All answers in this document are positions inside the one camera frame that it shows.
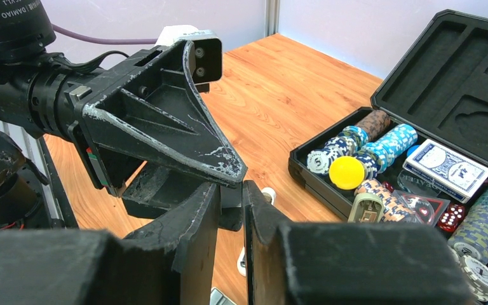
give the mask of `yellow round button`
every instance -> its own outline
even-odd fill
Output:
[[[365,177],[363,164],[354,157],[334,160],[329,170],[330,180],[340,189],[356,189]]]

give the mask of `white wall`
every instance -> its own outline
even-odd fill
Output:
[[[280,34],[380,78],[439,11],[488,18],[488,0],[280,1]]]
[[[229,51],[264,37],[265,0],[43,0],[53,24],[99,38],[156,38],[164,26],[191,24],[213,30]],[[103,46],[60,34],[48,51],[64,52],[73,62],[85,62],[109,50],[132,54],[152,46]],[[123,57],[112,55],[108,68]]]

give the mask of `red wire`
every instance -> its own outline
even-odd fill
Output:
[[[9,225],[8,225],[8,226],[6,226],[6,227],[2,227],[2,228],[1,228],[1,230],[4,230],[4,229],[9,229],[9,228],[11,228],[11,227],[13,227],[13,226],[15,226],[15,225],[16,225],[16,222],[12,222],[11,224],[9,224]]]

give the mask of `deck of playing cards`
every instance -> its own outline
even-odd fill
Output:
[[[487,167],[432,140],[420,145],[403,167],[462,203],[488,178]]]

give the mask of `blue cap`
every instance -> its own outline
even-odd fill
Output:
[[[414,146],[411,146],[408,150],[407,150],[407,157],[410,156],[412,153],[414,153],[414,151],[416,149],[418,149],[418,147],[420,147],[420,145],[414,145]]]

